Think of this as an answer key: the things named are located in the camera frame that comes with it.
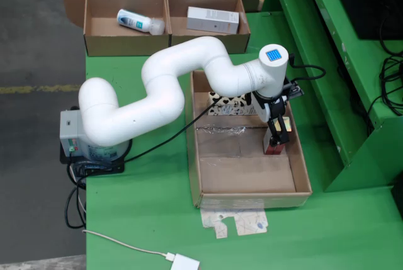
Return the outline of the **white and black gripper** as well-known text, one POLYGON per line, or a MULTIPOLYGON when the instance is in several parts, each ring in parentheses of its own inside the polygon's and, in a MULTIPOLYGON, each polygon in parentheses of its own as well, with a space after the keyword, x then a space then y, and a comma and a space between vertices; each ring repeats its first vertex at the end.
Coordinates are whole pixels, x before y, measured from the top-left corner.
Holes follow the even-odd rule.
POLYGON ((269 144, 278 145, 285 144, 289 141, 288 132, 283 120, 288 98, 284 95, 278 95, 274 98, 267 98, 260 95, 257 91, 251 93, 252 105, 262 122, 268 123, 268 128, 271 133, 269 144), (274 119, 278 118, 280 124, 280 135, 276 131, 274 119))

